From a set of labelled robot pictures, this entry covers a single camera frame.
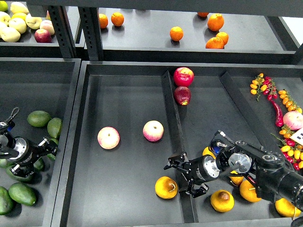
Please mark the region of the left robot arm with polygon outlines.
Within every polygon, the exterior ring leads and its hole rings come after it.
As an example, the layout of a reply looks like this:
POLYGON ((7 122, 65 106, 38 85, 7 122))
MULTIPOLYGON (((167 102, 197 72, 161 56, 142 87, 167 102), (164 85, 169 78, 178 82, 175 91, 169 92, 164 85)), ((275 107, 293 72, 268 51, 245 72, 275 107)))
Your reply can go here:
POLYGON ((17 177, 26 178, 34 173, 34 163, 48 154, 55 155, 58 145, 48 137, 36 144, 23 137, 13 137, 10 131, 15 126, 13 118, 19 108, 13 108, 10 116, 0 122, 0 158, 12 163, 10 172, 17 177))

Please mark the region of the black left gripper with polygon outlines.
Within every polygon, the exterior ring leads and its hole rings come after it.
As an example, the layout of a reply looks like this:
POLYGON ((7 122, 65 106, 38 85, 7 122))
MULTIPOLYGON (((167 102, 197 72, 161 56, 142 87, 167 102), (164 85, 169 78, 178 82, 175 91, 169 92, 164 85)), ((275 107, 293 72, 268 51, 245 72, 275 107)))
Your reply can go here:
POLYGON ((26 178, 35 171, 34 163, 43 156, 49 154, 56 156, 58 145, 49 137, 44 137, 39 144, 16 137, 13 142, 13 150, 18 152, 16 157, 9 158, 9 161, 17 163, 10 167, 14 176, 26 178))

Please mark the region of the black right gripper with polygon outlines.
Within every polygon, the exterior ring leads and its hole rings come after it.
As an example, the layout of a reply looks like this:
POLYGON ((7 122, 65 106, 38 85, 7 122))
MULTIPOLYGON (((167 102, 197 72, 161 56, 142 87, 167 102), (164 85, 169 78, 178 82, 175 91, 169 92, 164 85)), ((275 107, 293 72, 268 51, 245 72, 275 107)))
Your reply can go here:
POLYGON ((169 156, 163 169, 170 168, 187 174, 187 186, 182 187, 178 192, 184 192, 193 198, 205 195, 209 190, 209 186, 205 183, 217 179, 220 173, 216 159, 211 155, 204 155, 189 161, 186 152, 169 156))

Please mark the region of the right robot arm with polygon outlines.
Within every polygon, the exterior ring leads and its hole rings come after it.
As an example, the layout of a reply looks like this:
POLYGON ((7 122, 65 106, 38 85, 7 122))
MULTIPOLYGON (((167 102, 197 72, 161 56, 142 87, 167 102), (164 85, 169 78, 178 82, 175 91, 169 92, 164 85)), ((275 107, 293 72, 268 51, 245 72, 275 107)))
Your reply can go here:
POLYGON ((263 151, 242 140, 233 141, 218 130, 224 140, 213 139, 210 150, 216 157, 203 155, 189 160, 186 153, 168 158, 164 169, 180 171, 187 181, 184 191, 196 198, 206 194, 206 182, 223 176, 243 176, 255 188, 258 198, 275 202, 285 198, 303 209, 303 177, 290 168, 281 153, 263 151))

